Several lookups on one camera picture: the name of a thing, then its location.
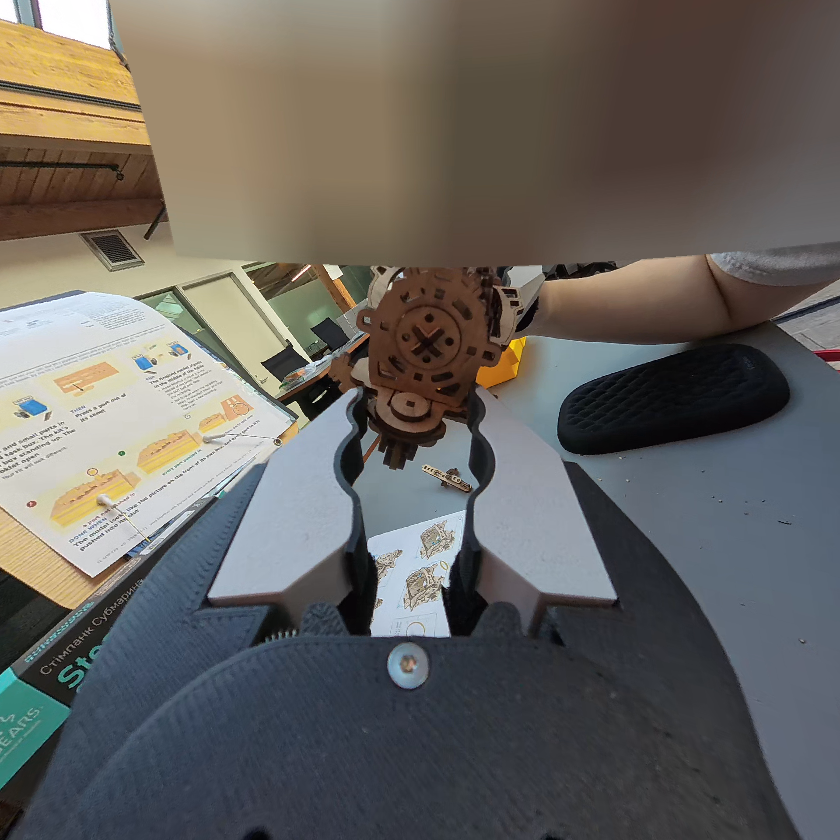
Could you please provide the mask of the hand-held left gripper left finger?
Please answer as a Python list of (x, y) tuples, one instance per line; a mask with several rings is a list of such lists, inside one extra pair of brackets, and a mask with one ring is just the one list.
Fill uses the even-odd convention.
[(273, 605), (299, 627), (310, 605), (339, 608), (352, 634), (373, 617), (373, 559), (354, 490), (367, 400), (341, 396), (268, 461), (210, 586), (213, 606)]

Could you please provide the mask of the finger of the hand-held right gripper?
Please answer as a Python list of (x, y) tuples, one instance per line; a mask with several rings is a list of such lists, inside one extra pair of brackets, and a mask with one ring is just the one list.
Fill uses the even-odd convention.
[(510, 343), (524, 335), (534, 320), (545, 273), (543, 266), (512, 266), (501, 280), (500, 341)]

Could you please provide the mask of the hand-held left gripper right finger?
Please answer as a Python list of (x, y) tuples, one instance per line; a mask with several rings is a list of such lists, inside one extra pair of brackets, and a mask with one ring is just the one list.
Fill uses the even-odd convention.
[(477, 480), (449, 576), (449, 631), (471, 635), (489, 605), (516, 608), (535, 634), (555, 606), (618, 601), (560, 454), (505, 404), (469, 397), (469, 469)]

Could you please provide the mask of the wooden mechanical gear model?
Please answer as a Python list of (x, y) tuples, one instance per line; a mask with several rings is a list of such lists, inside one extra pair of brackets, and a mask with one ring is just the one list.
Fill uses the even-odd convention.
[(385, 466), (403, 469), (421, 447), (445, 435), (446, 419), (465, 421), (482, 366), (495, 366), (502, 280), (491, 267), (373, 266), (357, 325), (368, 355), (334, 360), (342, 392), (364, 389), (369, 426)]

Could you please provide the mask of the person's right forearm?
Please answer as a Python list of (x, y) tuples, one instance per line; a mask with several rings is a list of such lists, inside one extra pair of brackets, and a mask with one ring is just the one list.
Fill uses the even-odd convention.
[(598, 343), (712, 338), (767, 319), (746, 283), (706, 256), (645, 259), (585, 279), (546, 282), (529, 335)]

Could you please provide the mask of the grey desk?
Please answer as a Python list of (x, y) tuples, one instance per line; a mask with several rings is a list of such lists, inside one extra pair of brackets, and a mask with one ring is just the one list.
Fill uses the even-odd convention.
[(294, 838), (838, 838), (838, 376), (776, 327), (757, 426), (574, 456), (619, 607), (540, 640), (316, 646), (339, 718), (301, 746)]

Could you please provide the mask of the yellow plastic bin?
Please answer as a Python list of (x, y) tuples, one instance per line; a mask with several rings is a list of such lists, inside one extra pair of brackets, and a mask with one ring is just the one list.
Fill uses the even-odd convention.
[(518, 376), (518, 369), (522, 359), (527, 338), (521, 337), (509, 343), (502, 351), (495, 366), (482, 366), (476, 375), (476, 383), (486, 389), (514, 380)]

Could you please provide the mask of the flat wooden lever part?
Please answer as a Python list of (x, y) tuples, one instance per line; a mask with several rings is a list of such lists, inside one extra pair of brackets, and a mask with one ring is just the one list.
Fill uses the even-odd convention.
[(431, 465), (423, 465), (423, 472), (439, 481), (442, 487), (460, 490), (466, 494), (473, 491), (473, 486), (460, 475), (457, 468), (441, 470)]

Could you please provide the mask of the open instruction booklet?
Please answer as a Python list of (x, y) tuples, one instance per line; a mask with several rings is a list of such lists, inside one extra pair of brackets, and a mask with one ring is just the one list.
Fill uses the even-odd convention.
[(369, 538), (377, 573), (373, 637), (450, 636), (443, 594), (465, 517), (457, 511)]

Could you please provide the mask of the black mesh chair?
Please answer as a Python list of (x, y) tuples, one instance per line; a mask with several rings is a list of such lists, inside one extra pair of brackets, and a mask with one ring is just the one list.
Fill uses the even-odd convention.
[(307, 361), (288, 342), (283, 350), (259, 363), (267, 373), (260, 383), (270, 396), (291, 403), (311, 390), (316, 383)]

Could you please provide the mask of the black padded wrist rest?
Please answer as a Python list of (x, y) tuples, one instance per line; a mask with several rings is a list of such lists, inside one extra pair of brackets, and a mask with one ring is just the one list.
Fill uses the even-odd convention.
[(588, 381), (560, 407), (557, 435), (577, 455), (607, 455), (722, 434), (764, 421), (791, 399), (760, 350), (715, 343)]

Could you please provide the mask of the person's white shirt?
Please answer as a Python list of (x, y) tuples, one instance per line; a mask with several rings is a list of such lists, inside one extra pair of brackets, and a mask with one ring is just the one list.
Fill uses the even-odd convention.
[(825, 286), (839, 280), (839, 242), (709, 255), (721, 271), (765, 287)]

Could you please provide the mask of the black model kit box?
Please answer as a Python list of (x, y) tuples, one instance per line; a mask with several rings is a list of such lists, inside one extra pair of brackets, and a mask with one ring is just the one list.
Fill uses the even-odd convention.
[(217, 501), (206, 497), (163, 527), (116, 574), (52, 626), (1, 677), (1, 785), (43, 753), (70, 714), (112, 626), (169, 547)]

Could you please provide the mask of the wall air vent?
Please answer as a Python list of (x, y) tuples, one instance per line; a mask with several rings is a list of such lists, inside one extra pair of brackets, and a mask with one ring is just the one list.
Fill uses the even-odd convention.
[(145, 265), (144, 259), (117, 229), (86, 232), (80, 238), (109, 272)]

